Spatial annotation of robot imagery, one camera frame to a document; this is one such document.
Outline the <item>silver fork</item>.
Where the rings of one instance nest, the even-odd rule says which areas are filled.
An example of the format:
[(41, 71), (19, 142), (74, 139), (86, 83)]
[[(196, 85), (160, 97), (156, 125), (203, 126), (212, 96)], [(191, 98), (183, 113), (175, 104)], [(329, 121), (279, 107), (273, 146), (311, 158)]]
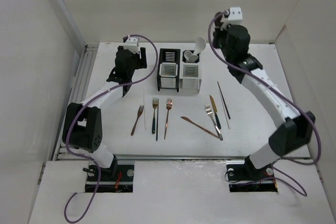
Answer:
[(214, 120), (213, 112), (212, 112), (212, 108), (211, 108), (211, 106), (210, 106), (210, 105), (206, 105), (206, 106), (205, 106), (205, 111), (206, 111), (207, 115), (208, 115), (208, 116), (211, 118), (211, 120), (212, 120), (212, 123), (213, 123), (213, 125), (214, 125), (215, 131), (216, 131), (216, 133), (217, 133), (217, 136), (219, 137), (219, 139), (220, 139), (221, 141), (223, 141), (223, 136), (222, 136), (222, 134), (221, 134), (221, 132), (220, 132), (220, 129), (218, 128), (218, 126), (217, 126), (215, 120)]

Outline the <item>black chopstick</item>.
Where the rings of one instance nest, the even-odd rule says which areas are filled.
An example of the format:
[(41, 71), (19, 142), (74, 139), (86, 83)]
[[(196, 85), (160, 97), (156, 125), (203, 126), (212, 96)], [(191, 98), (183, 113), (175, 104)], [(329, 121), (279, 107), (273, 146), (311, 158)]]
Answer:
[(223, 104), (224, 104), (225, 112), (227, 113), (228, 119), (230, 120), (230, 119), (231, 119), (231, 117), (230, 117), (230, 113), (229, 113), (229, 110), (228, 110), (228, 107), (227, 107), (227, 104), (226, 104), (226, 101), (225, 101), (225, 98), (224, 98), (224, 95), (223, 95), (221, 86), (220, 86), (220, 84), (219, 84), (218, 81), (217, 81), (217, 85), (218, 85), (218, 88), (219, 88), (219, 92), (220, 92), (220, 96), (221, 96), (222, 102), (223, 102)]
[(158, 141), (158, 123), (159, 123), (159, 108), (157, 108), (157, 111), (156, 111), (156, 134), (155, 134), (155, 140)]

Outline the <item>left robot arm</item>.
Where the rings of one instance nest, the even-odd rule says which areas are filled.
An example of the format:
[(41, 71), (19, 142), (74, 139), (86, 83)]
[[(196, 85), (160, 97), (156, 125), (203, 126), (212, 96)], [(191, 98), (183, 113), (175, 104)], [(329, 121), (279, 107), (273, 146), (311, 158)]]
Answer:
[(105, 180), (117, 176), (116, 156), (103, 144), (102, 109), (126, 96), (136, 70), (147, 68), (146, 49), (139, 46), (119, 46), (112, 68), (103, 87), (80, 103), (70, 103), (66, 109), (62, 141), (68, 153), (94, 163)]

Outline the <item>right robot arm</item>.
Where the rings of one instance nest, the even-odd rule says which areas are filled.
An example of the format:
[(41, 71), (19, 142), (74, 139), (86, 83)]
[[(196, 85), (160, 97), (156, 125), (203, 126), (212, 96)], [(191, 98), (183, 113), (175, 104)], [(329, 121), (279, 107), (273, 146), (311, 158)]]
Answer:
[(242, 20), (242, 12), (237, 7), (216, 13), (208, 27), (208, 39), (214, 53), (222, 52), (218, 59), (254, 95), (276, 127), (268, 142), (246, 156), (243, 165), (235, 171), (254, 179), (272, 163), (310, 143), (317, 129), (314, 114), (287, 99), (269, 79), (259, 60), (249, 53), (250, 34), (240, 24)]

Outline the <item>black utensil rack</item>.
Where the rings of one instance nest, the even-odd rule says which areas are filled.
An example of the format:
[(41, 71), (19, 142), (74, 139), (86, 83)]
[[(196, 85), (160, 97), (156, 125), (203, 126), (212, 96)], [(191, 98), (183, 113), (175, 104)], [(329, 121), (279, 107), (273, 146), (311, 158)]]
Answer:
[(161, 48), (157, 68), (157, 88), (179, 92), (181, 50)]

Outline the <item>aluminium rail left side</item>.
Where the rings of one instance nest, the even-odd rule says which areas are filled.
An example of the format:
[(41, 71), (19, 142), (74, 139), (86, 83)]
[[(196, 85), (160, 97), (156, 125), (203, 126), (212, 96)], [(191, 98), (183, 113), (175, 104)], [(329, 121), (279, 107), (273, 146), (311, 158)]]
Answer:
[(57, 137), (52, 153), (53, 155), (51, 157), (52, 161), (57, 161), (59, 159), (76, 159), (76, 157), (68, 155), (62, 142), (62, 133), (64, 128), (66, 109), (68, 104), (72, 102), (79, 103), (85, 99), (93, 70), (93, 65), (98, 52), (98, 47), (98, 44), (88, 44), (84, 47), (82, 54), (79, 58), (79, 63), (75, 68), (75, 72), (70, 78), (70, 89), (66, 94), (65, 105), (61, 114)]

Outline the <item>small copper fork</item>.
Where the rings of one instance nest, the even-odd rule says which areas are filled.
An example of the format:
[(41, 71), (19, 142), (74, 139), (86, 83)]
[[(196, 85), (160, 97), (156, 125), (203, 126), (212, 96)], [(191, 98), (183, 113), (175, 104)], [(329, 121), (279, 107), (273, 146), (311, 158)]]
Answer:
[(138, 109), (138, 111), (137, 111), (136, 121), (135, 121), (135, 123), (134, 123), (134, 125), (133, 125), (133, 128), (132, 128), (132, 131), (131, 131), (131, 136), (133, 136), (134, 133), (135, 133), (136, 126), (137, 126), (137, 123), (138, 123), (138, 120), (139, 120), (140, 116), (142, 115), (143, 111), (144, 111), (144, 105), (140, 105), (140, 106), (139, 106), (139, 109)]

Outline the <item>gold fork green handle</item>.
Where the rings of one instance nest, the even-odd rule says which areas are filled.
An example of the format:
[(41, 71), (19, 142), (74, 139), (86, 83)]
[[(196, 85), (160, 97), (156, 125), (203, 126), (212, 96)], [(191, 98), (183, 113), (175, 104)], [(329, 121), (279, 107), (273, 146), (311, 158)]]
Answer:
[(152, 119), (152, 134), (155, 133), (156, 131), (156, 109), (158, 108), (159, 105), (159, 99), (158, 98), (153, 98), (152, 100), (152, 107), (153, 107), (153, 119)]

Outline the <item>rose gold fork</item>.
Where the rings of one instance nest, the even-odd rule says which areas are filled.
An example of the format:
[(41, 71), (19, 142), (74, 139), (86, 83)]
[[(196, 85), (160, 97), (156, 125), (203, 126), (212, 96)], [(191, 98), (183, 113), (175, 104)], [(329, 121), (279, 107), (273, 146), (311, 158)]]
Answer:
[(166, 103), (167, 113), (166, 113), (166, 121), (165, 121), (164, 139), (166, 139), (167, 128), (168, 128), (168, 124), (169, 124), (169, 112), (172, 108), (172, 104), (173, 104), (172, 99), (168, 98), (167, 103)]

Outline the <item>large white ceramic spoon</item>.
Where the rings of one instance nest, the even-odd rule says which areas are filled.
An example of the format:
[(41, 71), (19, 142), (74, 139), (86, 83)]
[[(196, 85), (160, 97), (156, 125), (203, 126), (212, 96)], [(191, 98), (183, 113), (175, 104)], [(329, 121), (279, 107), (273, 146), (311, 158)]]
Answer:
[(184, 51), (183, 57), (185, 62), (195, 62), (195, 55), (189, 50)]

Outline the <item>aluminium rail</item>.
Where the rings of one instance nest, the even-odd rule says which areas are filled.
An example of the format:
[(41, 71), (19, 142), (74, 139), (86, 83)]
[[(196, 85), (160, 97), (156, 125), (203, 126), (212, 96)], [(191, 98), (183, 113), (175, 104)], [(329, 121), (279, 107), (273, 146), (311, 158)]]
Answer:
[(66, 109), (68, 104), (72, 102), (79, 103), (85, 99), (93, 70), (93, 65), (98, 52), (98, 47), (98, 44), (88, 44), (84, 47), (82, 54), (79, 58), (79, 63), (75, 68), (75, 72), (70, 78), (70, 89), (66, 94), (65, 105), (61, 114), (57, 137), (52, 153), (53, 155), (51, 157), (52, 161), (57, 161), (59, 159), (76, 159), (76, 157), (68, 155), (62, 142), (62, 133), (64, 128)]
[(171, 155), (126, 155), (115, 154), (119, 160), (134, 161), (187, 161), (187, 160), (233, 160), (244, 159), (244, 156), (171, 156)]

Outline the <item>white chopstick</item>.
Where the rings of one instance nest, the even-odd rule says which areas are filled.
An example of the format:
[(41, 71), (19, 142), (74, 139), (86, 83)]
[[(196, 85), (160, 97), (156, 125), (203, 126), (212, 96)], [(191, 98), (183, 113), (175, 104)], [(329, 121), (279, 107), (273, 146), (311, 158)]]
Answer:
[(226, 110), (226, 107), (225, 107), (224, 96), (222, 94), (221, 88), (220, 87), (218, 87), (218, 88), (219, 88), (219, 94), (220, 94), (220, 98), (221, 98), (222, 105), (223, 105), (223, 110), (224, 110), (224, 114), (225, 114), (225, 118), (226, 118), (227, 127), (230, 130), (230, 123), (229, 123), (228, 113), (227, 113), (227, 110)]
[(142, 100), (143, 100), (144, 129), (146, 130), (146, 111), (145, 111), (145, 94), (144, 94), (144, 90), (142, 90)]

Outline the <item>white utensil rack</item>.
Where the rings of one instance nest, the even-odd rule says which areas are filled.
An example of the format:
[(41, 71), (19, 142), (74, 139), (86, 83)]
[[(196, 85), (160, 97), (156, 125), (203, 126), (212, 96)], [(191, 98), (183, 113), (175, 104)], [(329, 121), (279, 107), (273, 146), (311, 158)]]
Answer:
[(202, 67), (200, 54), (196, 62), (185, 62), (183, 53), (180, 59), (179, 90), (187, 94), (198, 94), (202, 83)]

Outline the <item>small white ceramic spoon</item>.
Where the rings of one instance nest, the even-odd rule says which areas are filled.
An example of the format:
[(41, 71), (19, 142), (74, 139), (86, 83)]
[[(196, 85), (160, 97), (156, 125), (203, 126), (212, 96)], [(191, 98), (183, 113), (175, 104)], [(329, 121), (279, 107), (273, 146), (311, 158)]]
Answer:
[(195, 42), (195, 48), (192, 52), (189, 62), (196, 62), (199, 58), (199, 54), (206, 48), (206, 40), (203, 37), (198, 37)]

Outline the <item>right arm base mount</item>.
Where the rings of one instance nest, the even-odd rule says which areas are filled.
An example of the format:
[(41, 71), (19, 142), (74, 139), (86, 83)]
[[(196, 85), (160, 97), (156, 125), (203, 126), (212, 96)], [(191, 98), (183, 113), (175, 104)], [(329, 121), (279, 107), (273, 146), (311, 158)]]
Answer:
[(270, 165), (250, 174), (244, 164), (227, 163), (225, 180), (231, 193), (278, 192), (274, 170)]

